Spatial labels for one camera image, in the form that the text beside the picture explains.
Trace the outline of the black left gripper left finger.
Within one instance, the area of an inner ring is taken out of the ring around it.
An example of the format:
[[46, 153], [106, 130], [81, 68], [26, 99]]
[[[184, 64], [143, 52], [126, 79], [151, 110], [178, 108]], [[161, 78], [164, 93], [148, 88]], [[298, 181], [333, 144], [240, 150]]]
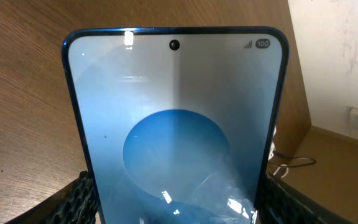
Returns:
[[82, 171], [73, 182], [7, 224], [95, 224], [93, 179]]

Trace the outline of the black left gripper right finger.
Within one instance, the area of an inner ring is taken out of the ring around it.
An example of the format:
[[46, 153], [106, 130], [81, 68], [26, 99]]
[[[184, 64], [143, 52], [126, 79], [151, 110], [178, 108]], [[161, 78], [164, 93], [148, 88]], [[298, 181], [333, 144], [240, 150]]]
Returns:
[[351, 224], [272, 174], [266, 173], [257, 190], [255, 208], [261, 223]]

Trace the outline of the blue Galaxy smartphone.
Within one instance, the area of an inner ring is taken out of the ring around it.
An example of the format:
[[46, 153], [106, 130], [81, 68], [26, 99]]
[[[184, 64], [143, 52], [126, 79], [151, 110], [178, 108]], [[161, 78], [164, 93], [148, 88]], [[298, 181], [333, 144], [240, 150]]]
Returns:
[[254, 223], [289, 46], [273, 27], [81, 29], [62, 64], [103, 223]]

